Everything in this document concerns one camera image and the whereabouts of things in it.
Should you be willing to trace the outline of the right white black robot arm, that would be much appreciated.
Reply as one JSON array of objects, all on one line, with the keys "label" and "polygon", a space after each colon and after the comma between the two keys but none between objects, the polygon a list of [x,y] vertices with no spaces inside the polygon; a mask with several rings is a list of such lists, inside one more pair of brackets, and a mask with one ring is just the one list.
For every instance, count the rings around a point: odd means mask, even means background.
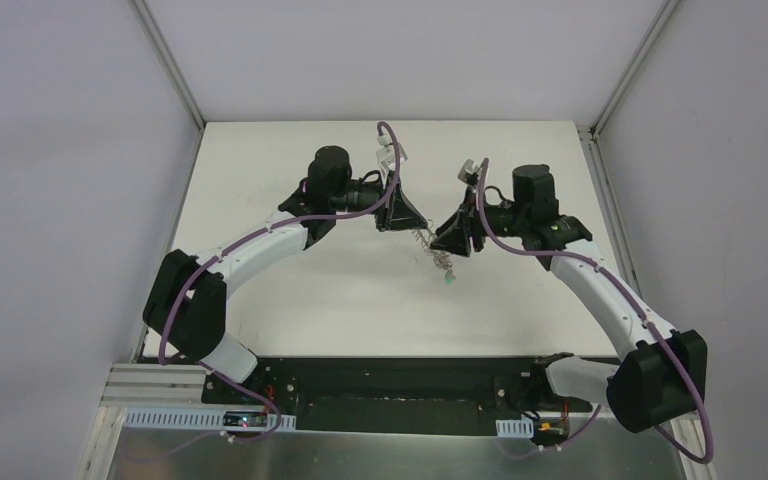
[{"label": "right white black robot arm", "polygon": [[617,364],[567,353],[538,361],[527,386],[543,410],[565,398],[608,407],[620,424],[638,433],[704,404],[707,344],[694,330],[679,331],[657,314],[607,266],[592,233],[560,211],[548,166],[512,172],[513,196],[486,200],[486,165],[468,160],[458,178],[466,190],[456,212],[435,232],[432,249],[468,257],[486,242],[517,238],[508,252],[538,260],[584,305],[607,335]]}]

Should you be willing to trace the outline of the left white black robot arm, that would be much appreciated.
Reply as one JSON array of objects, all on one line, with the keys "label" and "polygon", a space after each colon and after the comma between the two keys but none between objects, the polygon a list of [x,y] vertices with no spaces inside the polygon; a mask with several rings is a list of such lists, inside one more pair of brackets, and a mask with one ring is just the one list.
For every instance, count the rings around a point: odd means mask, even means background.
[{"label": "left white black robot arm", "polygon": [[307,175],[277,210],[252,232],[199,255],[180,249],[162,260],[142,313],[143,322],[186,359],[227,379],[241,404],[257,402],[265,378],[256,355],[226,330],[227,301],[266,268],[314,246],[340,218],[371,215],[377,230],[407,231],[427,221],[401,189],[400,144],[378,149],[378,169],[355,179],[348,152],[325,146]]}]

